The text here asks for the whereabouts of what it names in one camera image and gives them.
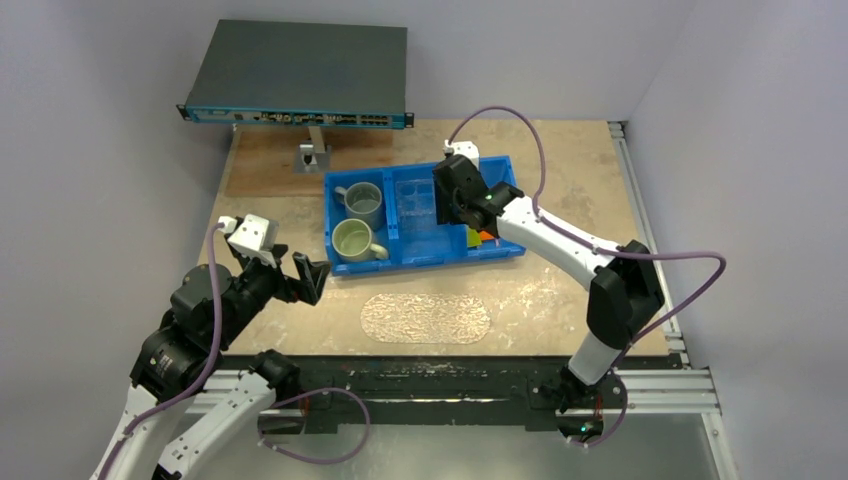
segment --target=gray wall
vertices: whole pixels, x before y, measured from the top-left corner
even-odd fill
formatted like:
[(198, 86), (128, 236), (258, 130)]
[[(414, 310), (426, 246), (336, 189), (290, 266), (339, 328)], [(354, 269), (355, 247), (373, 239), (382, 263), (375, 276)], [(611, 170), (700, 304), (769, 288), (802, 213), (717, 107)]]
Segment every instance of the gray wall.
[[(627, 136), (659, 246), (726, 278), (681, 316), (744, 479), (845, 478), (848, 3), (700, 1)], [(712, 265), (672, 265), (677, 298)]]
[(226, 156), (173, 107), (211, 24), (170, 1), (52, 3), (0, 7), (4, 478), (91, 474)]

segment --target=tabletop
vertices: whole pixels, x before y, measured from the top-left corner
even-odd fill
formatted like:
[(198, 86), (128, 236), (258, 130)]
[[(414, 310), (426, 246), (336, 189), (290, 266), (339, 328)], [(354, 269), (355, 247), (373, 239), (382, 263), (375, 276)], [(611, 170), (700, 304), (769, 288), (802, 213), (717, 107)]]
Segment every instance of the tabletop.
[[(394, 132), (393, 164), (439, 161), (457, 120), (416, 119)], [(594, 235), (626, 244), (638, 238), (625, 177), (607, 123), (534, 120), (547, 157), (545, 210)], [(279, 222), (277, 243), (313, 261), (324, 260), (323, 199), (229, 197), (229, 172), (244, 132), (239, 127), (209, 224), (221, 215), (253, 213)], [(458, 140), (474, 141), (481, 157), (508, 155), (516, 183), (527, 194), (539, 184), (533, 137), (517, 120), (480, 119)], [(223, 236), (218, 263), (240, 269)], [(199, 263), (206, 263), (202, 247)], [(283, 271), (296, 275), (289, 257)], [(572, 355), (588, 332), (588, 293), (565, 272), (533, 252), (499, 262), (415, 269), (327, 280), (316, 306), (272, 300), (233, 342), (228, 353), (252, 355), (274, 348), (289, 355)], [(667, 355), (660, 329), (634, 355)]]

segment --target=wooden board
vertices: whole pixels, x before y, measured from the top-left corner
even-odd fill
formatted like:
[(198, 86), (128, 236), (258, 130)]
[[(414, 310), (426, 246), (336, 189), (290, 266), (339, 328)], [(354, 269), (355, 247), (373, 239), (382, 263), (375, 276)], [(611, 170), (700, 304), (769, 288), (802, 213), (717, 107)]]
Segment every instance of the wooden board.
[[(330, 170), (391, 165), (390, 130), (324, 129), (332, 146)], [(235, 155), (227, 181), (230, 197), (320, 196), (324, 175), (294, 172), (298, 146), (309, 138), (305, 127), (245, 127), (233, 138)]]
[[(579, 228), (618, 243), (637, 238), (625, 179), (606, 122), (537, 120), (533, 123), (548, 158), (542, 206)], [(456, 124), (456, 120), (417, 120), (414, 129), (395, 132), (392, 161), (409, 164), (439, 160), (444, 139)], [(522, 123), (473, 121), (460, 138), (474, 141), (484, 157), (509, 155), (517, 186), (527, 194), (538, 187), (538, 152)], [(277, 242), (288, 244), (290, 252), (305, 253), (314, 260), (326, 259), (322, 198), (232, 197), (223, 192), (242, 145), (233, 145), (210, 224), (220, 215), (254, 213), (280, 223)], [(221, 235), (216, 236), (215, 249), (220, 252), (219, 263), (232, 272), (240, 271), (235, 259), (227, 254)], [(199, 261), (206, 263), (205, 249)], [(288, 257), (283, 259), (283, 270), (295, 274)], [(377, 296), (381, 299), (395, 296), (398, 302), (410, 302), (412, 298), (408, 308), (400, 311), (430, 318), (432, 309), (420, 308), (421, 302), (413, 304), (416, 295), (429, 300), (433, 296), (449, 295), (479, 299), (488, 314), (488, 331), (478, 341), (467, 344), (389, 343), (374, 338), (373, 321), (363, 318), (368, 302), (373, 303)], [(230, 353), (254, 354), (275, 348), (292, 355), (572, 355), (588, 332), (587, 301), (588, 294), (574, 279), (532, 252), (507, 261), (478, 265), (364, 278), (330, 277), (315, 307), (269, 302), (235, 340)], [(398, 309), (404, 305), (387, 307)], [(420, 325), (426, 318), (407, 320)], [(668, 354), (668, 346), (662, 331), (656, 330), (631, 352), (664, 356)]]

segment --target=metal frame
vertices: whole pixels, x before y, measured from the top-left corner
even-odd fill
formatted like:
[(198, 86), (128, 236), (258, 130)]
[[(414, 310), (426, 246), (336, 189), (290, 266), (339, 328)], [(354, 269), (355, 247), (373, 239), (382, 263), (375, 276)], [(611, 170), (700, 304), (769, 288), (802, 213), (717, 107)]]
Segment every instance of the metal frame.
[[(627, 149), (627, 143), (625, 141), (624, 131), (620, 123), (611, 122), (609, 123), (610, 134), (612, 137), (613, 146), (615, 148), (616, 154), (619, 158), (619, 164), (622, 173), (625, 177), (625, 186), (627, 188), (628, 197), (630, 200), (631, 207), (633, 209), (633, 216), (636, 220), (636, 225), (639, 231), (639, 235), (641, 239), (648, 245), (648, 247), (652, 251), (657, 250), (656, 243), (654, 241), (653, 232), (651, 230), (650, 222), (648, 221), (647, 212), (645, 210), (645, 205), (642, 201), (641, 192), (639, 190), (639, 184), (633, 169), (633, 165), (631, 162), (630, 154)], [(657, 273), (659, 274), (659, 279), (663, 290), (666, 292), (666, 306), (662, 310), (663, 312), (667, 312), (668, 309), (672, 308), (671, 300), (668, 295), (667, 282), (665, 278), (665, 274), (663, 272), (662, 266), (657, 265)], [(644, 362), (642, 364), (639, 363), (638, 360), (631, 360), (631, 363), (622, 364), (622, 367), (617, 369), (618, 375), (621, 377), (624, 385), (628, 390), (628, 414), (635, 415), (675, 415), (675, 414), (693, 414), (700, 415), (704, 425), (704, 431), (706, 432), (706, 440), (708, 447), (710, 449), (710, 453), (713, 457), (714, 464), (716, 466), (716, 472), (719, 476), (720, 480), (738, 480), (738, 473), (733, 462), (733, 458), (730, 452), (730, 448), (727, 442), (727, 435), (724, 430), (724, 426), (721, 420), (721, 409), (718, 401), (718, 397), (716, 396), (715, 387), (712, 380), (712, 375), (708, 370), (693, 370), (689, 363), (689, 356), (686, 351), (686, 344), (683, 339), (683, 335), (681, 333), (678, 321), (676, 318), (672, 318), (666, 325), (663, 326), (663, 332), (665, 334), (666, 341), (669, 346), (669, 356), (668, 357), (657, 357), (660, 362), (666, 361), (666, 365), (662, 364), (654, 364)], [(415, 362), (415, 361), (425, 361), (425, 362), (433, 362), (438, 363), (445, 360), (447, 357), (397, 357), (395, 359), (399, 362)], [(485, 362), (485, 367), (488, 368), (490, 366), (495, 365), (498, 362), (499, 357), (489, 357), (489, 359), (481, 358), (481, 362)], [(301, 364), (302, 372), (308, 372), (310, 366), (318, 365), (315, 362), (321, 362), (320, 356), (303, 356), (303, 357), (291, 357), (291, 359), (295, 363)], [(379, 357), (371, 356), (371, 357), (358, 357), (358, 361), (368, 361), (368, 360), (379, 359)], [(500, 361), (504, 362), (531, 362), (533, 357), (512, 357), (512, 358), (503, 358), (500, 357)], [(560, 365), (564, 365), (567, 362), (567, 357), (549, 357), (547, 361), (549, 362), (558, 362)], [(206, 384), (206, 390), (204, 393), (198, 395), (196, 397), (196, 401), (194, 405), (192, 405), (187, 414), (189, 415), (202, 415), (206, 412), (210, 411), (211, 408), (218, 403), (221, 399), (225, 397), (227, 392), (229, 392), (235, 384), (238, 382), (238, 377), (240, 372), (244, 368), (239, 365), (238, 362), (227, 361), (228, 359), (225, 357), (225, 363), (221, 370), (218, 370), (212, 378)], [(375, 364), (382, 364), (383, 361), (376, 361)], [(369, 372), (365, 377), (368, 379), (380, 377), (380, 375), (387, 375), (387, 370), (375, 370), (374, 372)], [(521, 372), (522, 374), (526, 374), (526, 369)], [(535, 378), (532, 378), (533, 375), (528, 375), (527, 378), (527, 395), (523, 397), (522, 401), (529, 402), (531, 404), (534, 402), (533, 394), (537, 393), (533, 385), (535, 384)], [(327, 378), (327, 370), (325, 369), (323, 373), (313, 375), (313, 377), (304, 382), (304, 388), (310, 387), (310, 382), (319, 382), (323, 378), (323, 381), (332, 381), (332, 378)], [(459, 378), (460, 384), (461, 381), (465, 381), (467, 378), (472, 378), (470, 375), (467, 377)], [(347, 386), (351, 388), (351, 383), (348, 385), (336, 385), (340, 387)], [(354, 383), (353, 390), (357, 390), (358, 388), (362, 388), (361, 385), (357, 385)], [(492, 389), (486, 390), (484, 393), (489, 393), (489, 391), (493, 391)], [(466, 399), (459, 397), (458, 393), (460, 389), (454, 388), (454, 390), (447, 389), (449, 393), (448, 399), (439, 399), (439, 398), (424, 398), (424, 399), (409, 399), (409, 398), (391, 398), (391, 394), (383, 395), (383, 392), (380, 389), (372, 389), (370, 398), (366, 399), (366, 402), (371, 402), (370, 406), (374, 406), (375, 408), (385, 408), (386, 406), (395, 405), (399, 408), (404, 408), (404, 405), (408, 405), (409, 407), (412, 404), (421, 401), (425, 402), (444, 402), (444, 403), (453, 403), (453, 404), (462, 404), (463, 400), (465, 402), (473, 402), (475, 399)], [(604, 394), (605, 403), (607, 403), (607, 394)], [(613, 401), (610, 402), (610, 408), (606, 409), (604, 413), (608, 413), (611, 415), (615, 415), (618, 413), (617, 406), (621, 405), (619, 399), (616, 399), (615, 395), (611, 395), (613, 397)], [(466, 407), (474, 407), (474, 409), (480, 408), (484, 409), (485, 403), (466, 403)], [(395, 414), (399, 410), (384, 410), (392, 411)], [(570, 408), (566, 411), (565, 414), (562, 415), (587, 415), (591, 413), (591, 410), (588, 409), (580, 409), (580, 408)], [(299, 410), (265, 410), (260, 414), (261, 420), (269, 420), (269, 419), (279, 419), (281, 417), (291, 418), (299, 416)], [(526, 414), (525, 417), (529, 418), (532, 416), (530, 414)], [(525, 419), (518, 419), (515, 421), (515, 424), (521, 424)]]
[[(636, 219), (636, 227), (639, 229), (639, 235), (647, 243), (651, 251), (657, 251), (654, 234), (648, 220), (648, 213), (645, 209), (645, 203), (642, 200), (642, 193), (639, 190), (639, 181), (636, 179), (633, 162), (630, 158), (630, 152), (627, 149), (624, 128), (620, 122), (609, 122), (609, 129), (613, 147), (618, 156), (619, 166), (625, 175), (624, 184), (627, 187), (627, 196), (630, 199), (630, 206), (633, 209), (633, 217)], [(673, 304), (671, 296), (668, 293), (665, 273), (660, 263), (657, 263), (657, 274), (666, 293), (666, 304), (662, 311), (667, 312), (673, 308)], [(672, 317), (671, 320), (663, 325), (663, 331), (665, 332), (670, 351), (679, 352), (687, 368), (691, 368), (691, 365), (689, 365), (689, 355), (686, 353), (686, 344), (683, 341), (683, 333), (680, 330), (680, 324), (676, 316)], [(704, 372), (707, 372), (710, 384), (712, 385), (712, 375), (709, 374), (708, 370), (704, 370)], [(712, 386), (710, 390), (715, 392), (715, 387)], [(704, 422), (704, 430), (707, 432), (707, 439), (709, 440), (710, 452), (712, 453), (713, 462), (715, 463), (719, 478), (721, 480), (738, 480), (739, 474), (733, 461), (733, 455), (730, 452), (730, 445), (728, 444), (727, 434), (725, 433), (724, 424), (721, 419), (718, 398), (716, 398), (716, 402), (716, 406), (719, 407), (716, 411), (701, 414)]]

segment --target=white mug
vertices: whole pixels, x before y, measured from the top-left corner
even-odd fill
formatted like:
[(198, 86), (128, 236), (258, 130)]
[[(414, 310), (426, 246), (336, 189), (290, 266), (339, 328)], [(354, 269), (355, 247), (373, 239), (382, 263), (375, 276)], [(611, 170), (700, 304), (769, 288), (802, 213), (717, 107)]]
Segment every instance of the white mug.
[(389, 258), (389, 251), (374, 240), (374, 232), (358, 218), (344, 219), (333, 229), (333, 250), (345, 263)]
[(358, 218), (367, 223), (371, 230), (379, 230), (386, 224), (383, 208), (383, 192), (369, 182), (354, 183), (350, 188), (336, 187), (336, 200), (344, 204), (347, 218)]

